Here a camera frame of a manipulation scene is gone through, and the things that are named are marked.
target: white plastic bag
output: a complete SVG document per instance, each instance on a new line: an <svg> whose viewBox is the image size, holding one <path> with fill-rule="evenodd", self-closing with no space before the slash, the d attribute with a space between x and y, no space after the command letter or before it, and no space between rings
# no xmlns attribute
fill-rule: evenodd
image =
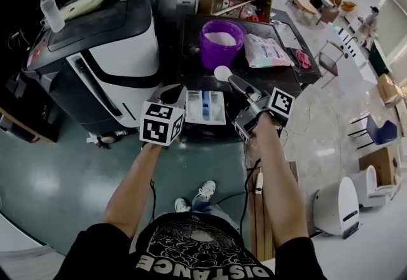
<svg viewBox="0 0 407 280"><path fill-rule="evenodd" d="M246 34L244 49L251 68L294 65L287 53L272 38L263 39L253 34Z"/></svg>

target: plastic bottle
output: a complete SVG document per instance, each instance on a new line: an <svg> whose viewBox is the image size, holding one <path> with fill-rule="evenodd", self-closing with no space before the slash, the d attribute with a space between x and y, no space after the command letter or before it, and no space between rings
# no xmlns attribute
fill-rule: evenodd
<svg viewBox="0 0 407 280"><path fill-rule="evenodd" d="M65 21L58 10L55 0L39 0L39 5L51 30L55 33L61 31L65 26Z"/></svg>

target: pink cloth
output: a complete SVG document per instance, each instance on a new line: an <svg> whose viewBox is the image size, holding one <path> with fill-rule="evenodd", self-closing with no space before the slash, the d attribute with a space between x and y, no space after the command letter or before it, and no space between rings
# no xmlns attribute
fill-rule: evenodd
<svg viewBox="0 0 407 280"><path fill-rule="evenodd" d="M297 57L298 62L300 62L302 68L309 69L311 67L310 58L306 53L298 49L295 52L295 56Z"/></svg>

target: black table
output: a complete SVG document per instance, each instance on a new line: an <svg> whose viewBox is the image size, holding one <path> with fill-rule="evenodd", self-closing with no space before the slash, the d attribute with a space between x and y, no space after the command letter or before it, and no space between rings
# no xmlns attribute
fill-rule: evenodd
<svg viewBox="0 0 407 280"><path fill-rule="evenodd" d="M179 57L177 81L186 85L188 90L212 90L231 92L228 82L218 81L213 71L208 70L200 58L199 33L204 24L211 20L232 20L242 25L247 33L262 38L273 38L281 44L280 39L270 24L252 22L234 18L214 17L211 15L187 15L181 34L181 56ZM263 69L250 68L245 57L244 48L230 66L234 75L243 78L260 90L272 93L274 87L297 97L301 94L300 83L292 67L277 66Z"/></svg>
<svg viewBox="0 0 407 280"><path fill-rule="evenodd" d="M300 68L298 62L296 61L296 58L293 57L292 52L290 50L288 50L287 48L283 47L296 65L294 70L296 72L298 81L301 83L301 89L304 90L309 84L314 84L316 81L318 81L322 77L321 71L319 70L318 64L315 61L314 57L312 56L309 47L305 43L304 38L298 31L297 27L295 26L294 22L291 20L289 15L285 11L281 11L281 10L273 9L273 12L276 13L276 15L273 17L273 20L281 21L282 23L286 23L290 26L290 28L293 30L294 35L296 36L298 42L301 45L302 50L308 54L308 57L310 59L311 68L309 68L309 69Z"/></svg>

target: shoe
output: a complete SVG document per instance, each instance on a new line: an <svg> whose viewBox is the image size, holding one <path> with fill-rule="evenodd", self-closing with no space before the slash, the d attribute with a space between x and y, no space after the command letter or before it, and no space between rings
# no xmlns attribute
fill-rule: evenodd
<svg viewBox="0 0 407 280"><path fill-rule="evenodd" d="M192 207L189 206L186 200L183 199L182 197L176 199L175 207L176 212L188 212L189 210L192 209Z"/></svg>
<svg viewBox="0 0 407 280"><path fill-rule="evenodd" d="M203 196L209 200L212 195L214 195L216 189L216 184L214 181L207 181L202 187L198 190L198 194L195 197Z"/></svg>

